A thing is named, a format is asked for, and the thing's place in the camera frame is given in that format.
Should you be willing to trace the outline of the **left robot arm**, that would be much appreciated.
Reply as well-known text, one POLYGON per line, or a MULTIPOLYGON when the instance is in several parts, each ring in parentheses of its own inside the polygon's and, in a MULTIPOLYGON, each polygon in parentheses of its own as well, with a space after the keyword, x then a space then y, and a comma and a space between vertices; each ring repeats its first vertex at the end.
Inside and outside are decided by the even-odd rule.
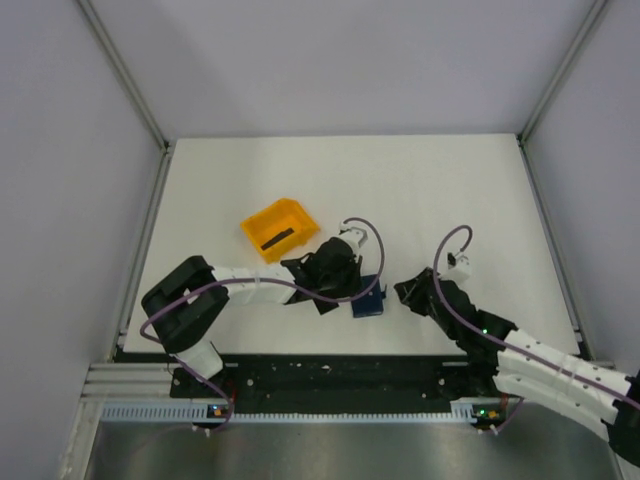
POLYGON ((141 306, 164 351, 194 371, 191 381, 197 390, 216 396, 226 387, 227 374, 205 335, 221 312, 232 306, 308 300, 319 313, 329 312, 337 307, 336 299, 359 293, 364 243, 355 232, 344 231, 314 253, 258 270, 213 267, 203 256, 191 256, 149 290, 141 306))

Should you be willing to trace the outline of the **yellow plastic bin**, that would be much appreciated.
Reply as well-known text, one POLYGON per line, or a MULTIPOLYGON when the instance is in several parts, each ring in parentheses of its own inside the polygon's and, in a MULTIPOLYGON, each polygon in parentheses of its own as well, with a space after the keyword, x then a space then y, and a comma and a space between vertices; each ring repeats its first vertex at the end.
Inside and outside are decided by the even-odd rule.
POLYGON ((289 198, 281 198, 243 220, 240 227, 266 263, 279 262, 288 252, 304 246, 320 231, 319 225, 302 205, 289 198), (292 235, 266 251, 261 249, 262 244, 288 228, 294 229, 292 235))

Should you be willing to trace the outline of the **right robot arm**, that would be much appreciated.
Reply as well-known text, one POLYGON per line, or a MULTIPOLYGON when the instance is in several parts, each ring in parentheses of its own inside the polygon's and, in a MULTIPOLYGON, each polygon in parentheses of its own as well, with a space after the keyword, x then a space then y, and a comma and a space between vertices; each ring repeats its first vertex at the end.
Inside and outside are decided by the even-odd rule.
POLYGON ((639 464, 639 376, 565 354, 513 322, 476 308, 454 281, 427 267, 394 290, 402 305, 431 318, 472 365, 469 388, 495 390, 537 403, 605 440, 611 450, 639 464))

